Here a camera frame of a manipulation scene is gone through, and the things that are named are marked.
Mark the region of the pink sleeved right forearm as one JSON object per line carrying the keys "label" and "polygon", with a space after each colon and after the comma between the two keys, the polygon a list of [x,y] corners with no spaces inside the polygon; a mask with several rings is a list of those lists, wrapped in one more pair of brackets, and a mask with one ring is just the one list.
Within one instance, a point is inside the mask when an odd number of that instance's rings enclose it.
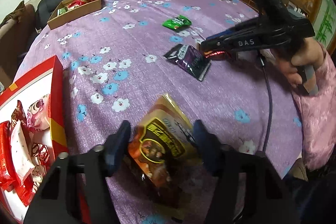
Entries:
{"label": "pink sleeved right forearm", "polygon": [[301,114],[303,162],[309,170],[323,167],[335,147],[335,66],[322,44],[323,63],[315,72],[318,93],[293,99]]}

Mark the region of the person's right hand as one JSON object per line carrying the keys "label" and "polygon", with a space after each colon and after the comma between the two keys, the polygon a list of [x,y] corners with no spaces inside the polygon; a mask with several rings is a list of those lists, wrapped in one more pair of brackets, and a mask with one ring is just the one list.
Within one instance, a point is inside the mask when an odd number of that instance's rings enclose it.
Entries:
{"label": "person's right hand", "polygon": [[297,67],[312,65],[317,70],[324,61],[324,53],[321,45],[314,38],[305,38],[301,48],[291,58],[291,61],[283,59],[279,51],[271,50],[276,60],[276,67],[286,77],[293,88],[302,84],[302,77],[297,72]]}

